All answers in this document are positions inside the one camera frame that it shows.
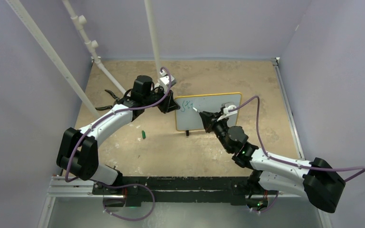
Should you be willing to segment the yellow framed whiteboard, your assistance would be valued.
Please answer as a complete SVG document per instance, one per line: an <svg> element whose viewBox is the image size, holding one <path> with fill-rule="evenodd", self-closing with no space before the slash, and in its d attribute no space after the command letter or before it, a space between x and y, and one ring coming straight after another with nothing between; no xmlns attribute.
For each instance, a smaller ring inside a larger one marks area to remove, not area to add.
<svg viewBox="0 0 365 228"><path fill-rule="evenodd" d="M192 107L197 108L200 112L216 113L221 111L223 103L233 102L239 106L241 98L242 93L240 92L178 96L175 101L181 108L175 111L175 128L179 132L203 130L199 113L195 112Z"/></svg>

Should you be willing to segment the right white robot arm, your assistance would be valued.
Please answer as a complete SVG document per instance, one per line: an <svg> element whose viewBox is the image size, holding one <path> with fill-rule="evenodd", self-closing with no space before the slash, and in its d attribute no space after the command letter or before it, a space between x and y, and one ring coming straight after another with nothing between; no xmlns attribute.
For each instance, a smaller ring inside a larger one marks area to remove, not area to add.
<svg viewBox="0 0 365 228"><path fill-rule="evenodd" d="M263 151L248 142L241 126L228 126L220 113L199 112L207 133L214 133L232 160L253 172L248 188L253 194L279 191L307 198L316 208L334 213L343 190L344 179L324 159L296 160Z"/></svg>

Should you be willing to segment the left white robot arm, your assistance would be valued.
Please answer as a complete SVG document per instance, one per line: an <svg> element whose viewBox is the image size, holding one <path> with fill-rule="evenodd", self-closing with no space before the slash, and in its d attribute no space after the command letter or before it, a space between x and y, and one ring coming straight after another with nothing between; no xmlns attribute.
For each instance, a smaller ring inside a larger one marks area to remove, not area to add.
<svg viewBox="0 0 365 228"><path fill-rule="evenodd" d="M56 159L57 166L64 169L66 175L101 182L110 194L118 194L123 187L122 174L99 162L98 148L147 108L158 107L164 114L180 108L171 90L176 84L175 78L165 70L161 73L163 76L157 83L149 76L139 75L133 87L117 99L104 116L80 129L66 129Z"/></svg>

